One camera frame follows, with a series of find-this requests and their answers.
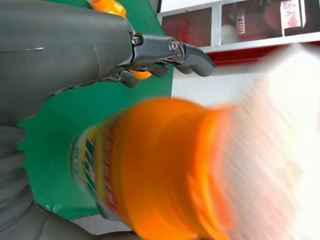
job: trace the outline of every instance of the gray robot arm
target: gray robot arm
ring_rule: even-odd
[[[208,76],[214,66],[197,48],[167,36],[135,34],[125,19],[42,1],[0,1],[0,240],[136,239],[91,235],[38,206],[21,164],[18,123],[46,99],[99,81],[138,82],[128,70],[162,77],[167,65]]]

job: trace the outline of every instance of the bolt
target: bolt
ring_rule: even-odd
[[[142,43],[141,39],[137,36],[133,37],[131,41],[132,41],[132,44],[134,46],[140,45]]]
[[[175,52],[177,52],[177,51],[178,50],[178,43],[177,43],[177,41],[175,41],[175,40],[171,40],[171,41],[169,43],[169,49],[170,49],[171,52],[175,53]]]

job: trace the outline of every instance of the orange bottle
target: orange bottle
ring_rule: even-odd
[[[71,174],[143,239],[226,240],[232,222],[211,166],[219,165],[229,112],[143,101],[76,136]]]
[[[115,0],[88,0],[91,8],[104,13],[115,14],[127,19],[127,11],[120,3]],[[148,71],[134,71],[131,73],[139,80],[144,80],[150,77],[152,74]]]

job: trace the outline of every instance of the green surface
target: green surface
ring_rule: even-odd
[[[89,7],[84,0],[55,2]],[[125,7],[128,20],[137,32],[163,33],[148,0],[118,2]],[[134,89],[121,83],[103,82],[67,90],[45,102],[36,116],[20,124],[26,133],[26,139],[20,145],[27,154],[23,167],[29,171],[35,199],[69,219],[97,213],[90,196],[70,179],[68,152],[72,137],[109,114],[145,98],[170,96],[171,86],[172,70],[165,78],[151,77]]]

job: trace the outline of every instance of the gray floor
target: gray floor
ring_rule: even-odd
[[[157,13],[158,0],[149,0],[154,12]],[[109,221],[100,215],[81,217],[72,222],[78,224],[91,234],[106,234],[118,231],[131,231],[130,228],[121,222]]]

